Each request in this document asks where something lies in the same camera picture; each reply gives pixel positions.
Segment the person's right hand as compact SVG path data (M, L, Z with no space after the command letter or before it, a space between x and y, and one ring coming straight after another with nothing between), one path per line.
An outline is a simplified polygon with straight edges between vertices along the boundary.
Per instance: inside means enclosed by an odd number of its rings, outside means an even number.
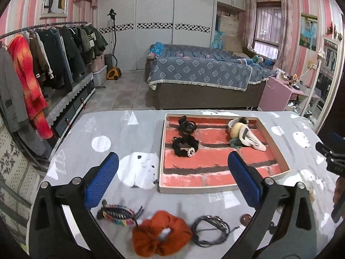
M334 195L333 195L333 203L334 204L338 203L344 190L345 190L345 178L339 177L336 180L336 185L335 185L335 189L334 189Z

